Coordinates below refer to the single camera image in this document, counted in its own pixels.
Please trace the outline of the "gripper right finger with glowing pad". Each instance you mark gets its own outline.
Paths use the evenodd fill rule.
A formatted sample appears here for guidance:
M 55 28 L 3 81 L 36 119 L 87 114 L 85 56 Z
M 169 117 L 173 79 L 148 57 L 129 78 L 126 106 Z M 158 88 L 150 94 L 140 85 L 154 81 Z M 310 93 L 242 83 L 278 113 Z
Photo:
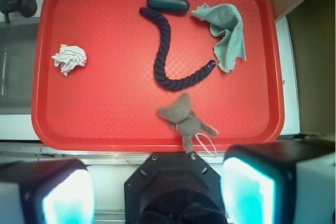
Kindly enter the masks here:
M 233 145 L 220 171 L 233 223 L 335 223 L 334 142 Z

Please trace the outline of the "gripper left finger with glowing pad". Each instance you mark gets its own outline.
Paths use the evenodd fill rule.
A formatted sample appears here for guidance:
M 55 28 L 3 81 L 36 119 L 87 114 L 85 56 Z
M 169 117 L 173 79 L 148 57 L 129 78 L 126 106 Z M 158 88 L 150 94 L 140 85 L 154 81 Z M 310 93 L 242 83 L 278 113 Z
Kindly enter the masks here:
M 80 160 L 1 163 L 1 223 L 93 223 L 95 209 Z

